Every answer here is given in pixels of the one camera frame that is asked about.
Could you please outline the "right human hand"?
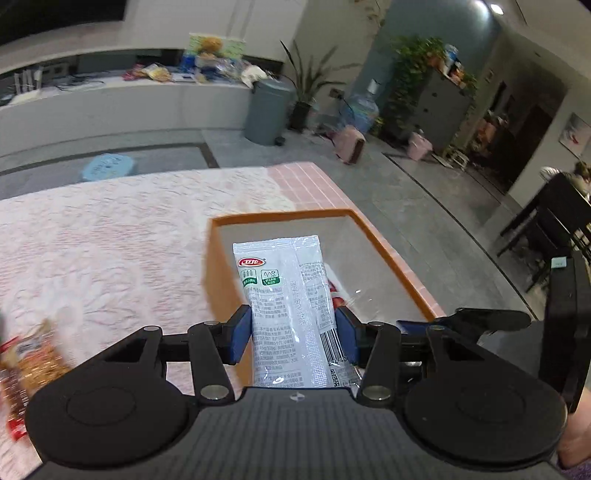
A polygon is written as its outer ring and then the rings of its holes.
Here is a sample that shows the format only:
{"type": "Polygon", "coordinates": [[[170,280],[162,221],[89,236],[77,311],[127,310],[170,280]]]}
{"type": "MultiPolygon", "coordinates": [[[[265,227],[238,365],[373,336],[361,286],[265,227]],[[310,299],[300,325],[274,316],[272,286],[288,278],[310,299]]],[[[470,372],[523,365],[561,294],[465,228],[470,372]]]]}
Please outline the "right human hand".
{"type": "Polygon", "coordinates": [[[565,468],[572,468],[591,456],[591,398],[585,388],[576,411],[570,414],[564,434],[559,442],[558,456],[565,468]]]}

